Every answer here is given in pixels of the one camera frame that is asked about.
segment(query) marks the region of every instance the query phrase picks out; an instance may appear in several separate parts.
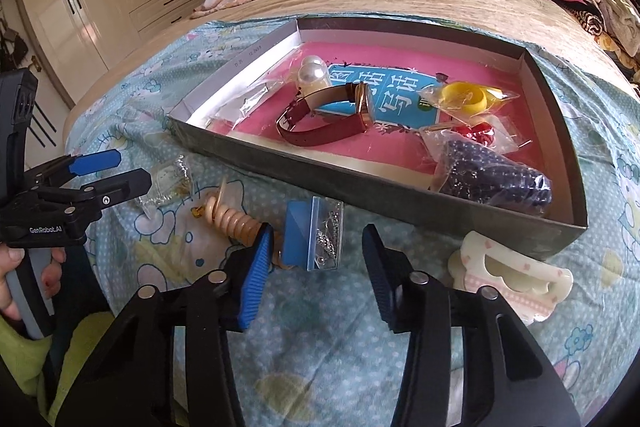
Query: wristwatch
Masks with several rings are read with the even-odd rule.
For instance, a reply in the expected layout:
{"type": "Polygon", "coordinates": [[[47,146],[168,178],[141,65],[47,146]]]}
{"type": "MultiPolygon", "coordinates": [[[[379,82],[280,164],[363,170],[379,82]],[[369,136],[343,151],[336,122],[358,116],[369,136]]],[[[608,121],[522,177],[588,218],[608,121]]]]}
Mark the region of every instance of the wristwatch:
{"type": "Polygon", "coordinates": [[[348,82],[341,86],[327,87],[292,102],[276,122],[278,132],[290,144],[313,147],[335,142],[365,132],[374,122],[374,105],[369,85],[348,82]],[[306,131],[294,131],[294,127],[311,111],[328,103],[351,102],[356,113],[322,127],[306,131]]]}

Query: light blue bedsheet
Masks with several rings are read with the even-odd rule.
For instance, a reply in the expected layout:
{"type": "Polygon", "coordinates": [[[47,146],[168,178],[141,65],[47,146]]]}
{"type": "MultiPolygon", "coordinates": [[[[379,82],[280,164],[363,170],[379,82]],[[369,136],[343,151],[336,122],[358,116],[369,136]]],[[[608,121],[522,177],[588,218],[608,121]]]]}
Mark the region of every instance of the light blue bedsheet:
{"type": "MultiPolygon", "coordinates": [[[[443,20],[404,19],[460,27],[443,20]]],[[[171,108],[227,60],[287,20],[209,22],[192,30],[95,102],[76,121],[66,151],[120,150],[120,167],[101,176],[149,170],[187,153],[168,129],[171,108]]],[[[532,52],[562,107],[584,179],[589,230],[550,260],[573,272],[574,289],[547,321],[530,330],[587,423],[620,383],[640,346],[640,105],[537,45],[517,44],[532,52]]],[[[87,250],[115,312],[140,284],[163,289],[186,285],[218,267],[234,248],[191,214],[223,176],[231,182],[230,203],[276,228],[283,226],[287,201],[310,197],[306,190],[212,158],[194,155],[192,163],[195,201],[171,204],[152,219],[135,203],[122,204],[88,230],[87,250]]],[[[249,427],[287,421],[390,425],[408,336],[391,334],[380,320],[360,251],[362,229],[376,223],[387,245],[443,280],[449,280],[446,260],[458,243],[350,206],[345,222],[338,271],[275,271],[250,330],[230,335],[249,427]]],[[[184,404],[182,335],[176,346],[176,396],[184,404]]],[[[455,369],[462,364],[460,340],[454,348],[455,369]]],[[[459,407],[459,396],[452,402],[453,409],[459,407]]]]}

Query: white hair clip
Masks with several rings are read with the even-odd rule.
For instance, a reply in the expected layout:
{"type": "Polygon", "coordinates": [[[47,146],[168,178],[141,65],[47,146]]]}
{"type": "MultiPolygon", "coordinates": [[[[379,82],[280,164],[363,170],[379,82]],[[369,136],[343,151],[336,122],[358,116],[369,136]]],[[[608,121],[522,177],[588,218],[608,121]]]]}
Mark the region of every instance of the white hair clip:
{"type": "Polygon", "coordinates": [[[449,273],[457,290],[496,288],[526,325],[548,319],[574,285],[568,269],[531,259],[478,232],[466,234],[451,255],[449,273]]]}

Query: blue gripper pad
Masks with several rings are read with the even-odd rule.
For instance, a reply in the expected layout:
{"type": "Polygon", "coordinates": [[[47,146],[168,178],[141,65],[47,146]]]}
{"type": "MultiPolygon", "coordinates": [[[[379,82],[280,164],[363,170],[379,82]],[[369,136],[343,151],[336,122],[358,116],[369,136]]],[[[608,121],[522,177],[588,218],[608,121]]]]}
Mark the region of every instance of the blue gripper pad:
{"type": "Polygon", "coordinates": [[[257,244],[254,245],[255,255],[249,272],[244,279],[240,290],[240,311],[238,312],[238,325],[242,330],[248,329],[251,322],[258,314],[262,292],[269,274],[271,255],[273,254],[273,229],[264,227],[258,235],[257,244]]]}
{"type": "Polygon", "coordinates": [[[395,330],[402,296],[399,288],[412,272],[412,265],[404,253],[385,248],[375,225],[367,225],[362,231],[362,254],[380,317],[395,330]]]}
{"type": "Polygon", "coordinates": [[[78,156],[76,160],[69,165],[69,172],[76,176],[85,176],[94,172],[106,171],[120,165],[122,156],[115,149],[108,151],[88,154],[86,156],[78,156]]]}

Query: drawer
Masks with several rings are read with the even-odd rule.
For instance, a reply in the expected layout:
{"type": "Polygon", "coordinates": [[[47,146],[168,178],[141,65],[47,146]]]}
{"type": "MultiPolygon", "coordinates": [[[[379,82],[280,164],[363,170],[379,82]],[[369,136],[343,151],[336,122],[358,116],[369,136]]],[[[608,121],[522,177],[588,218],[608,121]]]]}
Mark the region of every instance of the drawer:
{"type": "Polygon", "coordinates": [[[190,0],[151,0],[129,14],[138,31],[190,0]]]}
{"type": "Polygon", "coordinates": [[[158,20],[155,20],[148,26],[142,28],[138,32],[140,34],[140,38],[143,41],[148,41],[158,35],[158,33],[167,29],[172,24],[188,20],[189,15],[193,13],[193,9],[201,5],[203,1],[204,0],[190,0],[182,6],[178,6],[171,12],[160,17],[158,20]]]}

